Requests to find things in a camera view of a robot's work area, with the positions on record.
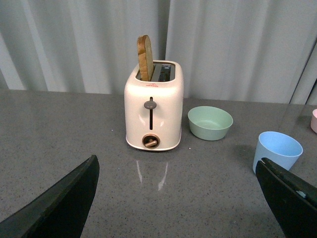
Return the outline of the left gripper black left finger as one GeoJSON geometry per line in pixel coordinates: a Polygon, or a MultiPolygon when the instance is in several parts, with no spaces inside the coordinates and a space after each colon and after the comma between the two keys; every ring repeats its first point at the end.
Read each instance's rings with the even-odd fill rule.
{"type": "Polygon", "coordinates": [[[92,206],[100,165],[92,155],[0,224],[2,238],[79,238],[92,206]]]}

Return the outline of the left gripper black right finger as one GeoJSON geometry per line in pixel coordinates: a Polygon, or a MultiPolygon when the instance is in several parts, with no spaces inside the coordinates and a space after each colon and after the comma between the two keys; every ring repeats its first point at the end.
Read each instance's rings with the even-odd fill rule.
{"type": "Polygon", "coordinates": [[[268,158],[256,165],[264,197],[287,238],[317,236],[317,188],[268,158]]]}

